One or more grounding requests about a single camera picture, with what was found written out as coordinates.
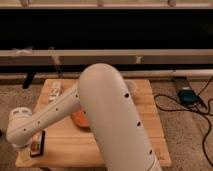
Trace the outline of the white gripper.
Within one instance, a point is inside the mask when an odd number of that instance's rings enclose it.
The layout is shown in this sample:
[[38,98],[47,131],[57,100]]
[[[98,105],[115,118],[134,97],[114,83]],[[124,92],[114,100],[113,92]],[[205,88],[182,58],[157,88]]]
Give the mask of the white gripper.
[[13,149],[16,150],[18,153],[28,149],[31,146],[31,144],[32,140],[28,140],[27,142],[24,142],[22,144],[11,142]]

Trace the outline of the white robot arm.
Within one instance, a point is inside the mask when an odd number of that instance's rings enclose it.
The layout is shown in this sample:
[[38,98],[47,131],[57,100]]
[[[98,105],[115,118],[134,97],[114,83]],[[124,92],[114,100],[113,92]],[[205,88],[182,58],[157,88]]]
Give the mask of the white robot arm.
[[6,138],[15,147],[61,119],[83,110],[108,171],[162,171],[124,78],[103,63],[87,67],[78,82],[33,114],[10,112]]

